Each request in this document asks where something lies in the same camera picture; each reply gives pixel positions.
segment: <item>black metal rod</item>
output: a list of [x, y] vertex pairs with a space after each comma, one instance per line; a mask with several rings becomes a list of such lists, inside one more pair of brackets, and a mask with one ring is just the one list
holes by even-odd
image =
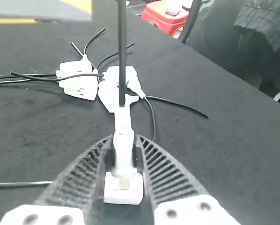
[[37, 182], [4, 182], [0, 183], [0, 188], [16, 188], [16, 187], [35, 187], [35, 186], [47, 186], [52, 181], [37, 181]]
[[183, 31], [181, 32], [181, 34], [177, 38], [183, 44], [186, 43], [186, 41], [188, 40], [188, 37], [189, 37], [189, 35], [190, 35], [190, 33], [191, 33], [192, 29], [193, 29], [195, 21], [196, 21], [196, 19], [198, 17], [200, 5], [201, 5], [201, 0], [193, 0], [191, 9], [189, 10], [189, 15], [188, 15], [186, 24], [185, 24], [185, 26], [183, 28]]
[[125, 106], [126, 2], [118, 0], [119, 106]]

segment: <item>dark clothing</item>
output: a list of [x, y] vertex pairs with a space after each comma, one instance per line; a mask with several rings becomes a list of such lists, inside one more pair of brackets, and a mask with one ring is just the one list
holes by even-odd
[[274, 97], [280, 91], [280, 0], [246, 0], [234, 26], [242, 35], [246, 75], [259, 73], [259, 89]]
[[273, 51], [280, 48], [280, 0], [246, 0], [234, 24], [241, 34], [262, 33]]

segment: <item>gray surface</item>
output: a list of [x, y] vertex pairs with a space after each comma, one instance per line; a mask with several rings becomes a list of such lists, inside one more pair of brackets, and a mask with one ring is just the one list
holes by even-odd
[[0, 0], [0, 17], [90, 21], [91, 15], [58, 0]]

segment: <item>black fabric surface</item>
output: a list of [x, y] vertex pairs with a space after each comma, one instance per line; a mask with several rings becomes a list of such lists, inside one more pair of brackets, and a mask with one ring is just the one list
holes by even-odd
[[[70, 41], [82, 48], [106, 27], [88, 49], [97, 64], [117, 49], [116, 11], [112, 1], [96, 0], [91, 24], [0, 26], [0, 74], [54, 72], [59, 63], [79, 59]], [[280, 104], [137, 16], [128, 15], [128, 24], [128, 41], [136, 43], [128, 64], [136, 67], [143, 90], [210, 117], [152, 102], [156, 142], [241, 224], [280, 225]], [[131, 113], [134, 131], [150, 137], [144, 103], [133, 105]], [[0, 182], [54, 179], [86, 148], [112, 134], [113, 122], [99, 99], [67, 96], [52, 83], [1, 86]], [[0, 189], [0, 219], [42, 191]], [[132, 216], [122, 213], [118, 217]]]

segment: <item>yellow object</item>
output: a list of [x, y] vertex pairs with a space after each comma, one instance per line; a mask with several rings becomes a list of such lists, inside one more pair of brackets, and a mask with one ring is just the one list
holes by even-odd
[[67, 3], [81, 11], [92, 14], [92, 0], [60, 0]]
[[0, 24], [2, 23], [36, 23], [36, 21], [34, 19], [0, 18]]

